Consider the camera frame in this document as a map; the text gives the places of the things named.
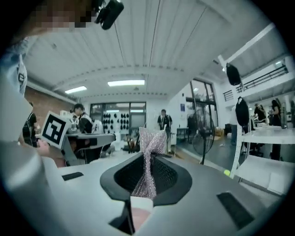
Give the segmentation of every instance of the white ceiling panel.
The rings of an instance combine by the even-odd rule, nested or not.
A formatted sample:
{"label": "white ceiling panel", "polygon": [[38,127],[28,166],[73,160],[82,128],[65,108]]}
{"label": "white ceiling panel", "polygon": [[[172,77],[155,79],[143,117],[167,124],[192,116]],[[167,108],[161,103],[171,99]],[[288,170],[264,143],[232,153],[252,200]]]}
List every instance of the white ceiling panel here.
{"label": "white ceiling panel", "polygon": [[[173,95],[200,72],[209,81],[219,81],[221,66],[212,66],[212,60],[230,54],[265,26],[263,13],[246,0],[123,3],[124,10],[107,31],[93,24],[40,36],[25,59],[29,75],[53,91],[86,86],[86,91],[74,94],[82,99]],[[264,57],[271,56],[256,55],[257,61]],[[145,86],[134,91],[107,85],[133,78],[145,79]]]}

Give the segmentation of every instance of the shelf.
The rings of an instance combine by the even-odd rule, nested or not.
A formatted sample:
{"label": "shelf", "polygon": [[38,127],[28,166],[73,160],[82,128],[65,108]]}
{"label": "shelf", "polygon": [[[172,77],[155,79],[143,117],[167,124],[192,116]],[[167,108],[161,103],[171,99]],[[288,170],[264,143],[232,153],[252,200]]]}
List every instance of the shelf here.
{"label": "shelf", "polygon": [[242,142],[295,144],[295,129],[261,129],[241,136]]}
{"label": "shelf", "polygon": [[295,164],[249,155],[236,175],[277,194],[286,194],[294,178]]}

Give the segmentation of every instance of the silver glitter fabric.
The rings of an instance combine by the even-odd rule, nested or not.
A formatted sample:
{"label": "silver glitter fabric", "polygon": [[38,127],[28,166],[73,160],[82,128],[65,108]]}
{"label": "silver glitter fabric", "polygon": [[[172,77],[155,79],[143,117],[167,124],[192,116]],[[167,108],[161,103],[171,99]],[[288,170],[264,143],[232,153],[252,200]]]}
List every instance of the silver glitter fabric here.
{"label": "silver glitter fabric", "polygon": [[144,174],[138,181],[132,196],[153,199],[156,196],[156,187],[151,174],[151,153],[164,153],[167,134],[164,130],[150,132],[145,128],[139,128],[140,147],[144,156]]}

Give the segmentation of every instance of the metal railing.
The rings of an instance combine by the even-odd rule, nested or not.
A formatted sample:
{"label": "metal railing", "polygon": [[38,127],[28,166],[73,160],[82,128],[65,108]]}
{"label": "metal railing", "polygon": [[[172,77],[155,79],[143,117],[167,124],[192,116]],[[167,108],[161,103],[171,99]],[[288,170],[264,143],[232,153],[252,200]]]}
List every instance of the metal railing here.
{"label": "metal railing", "polygon": [[234,99],[234,95],[232,94],[231,90],[226,91],[225,93],[223,93],[223,96],[224,96],[225,101],[229,101],[229,100]]}
{"label": "metal railing", "polygon": [[[243,84],[243,86],[244,86],[244,89],[247,90],[247,89],[253,88],[253,87],[257,86],[257,85],[260,85],[262,83],[265,83],[265,82],[267,82],[267,81],[269,81],[271,79],[274,79],[276,77],[282,76],[282,75],[287,74],[287,73],[288,73],[287,67],[285,65],[282,65],[280,68],[277,68],[277,69],[275,69],[275,70],[273,70],[273,71],[271,71],[271,72],[269,72],[269,73],[267,73],[267,74],[265,74],[263,76],[260,76],[260,77],[254,79],[254,80],[251,80],[251,81]],[[236,91],[238,93],[242,92],[241,85],[239,85],[236,88]]]}

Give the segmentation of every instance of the yellow ball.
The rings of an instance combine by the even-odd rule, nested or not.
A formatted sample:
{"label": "yellow ball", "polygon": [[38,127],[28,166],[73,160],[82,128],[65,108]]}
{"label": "yellow ball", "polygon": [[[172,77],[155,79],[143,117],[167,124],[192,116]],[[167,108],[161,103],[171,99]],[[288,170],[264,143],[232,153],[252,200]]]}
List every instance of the yellow ball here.
{"label": "yellow ball", "polygon": [[224,171],[224,174],[227,175],[227,176],[230,176],[230,171],[229,170],[225,170]]}

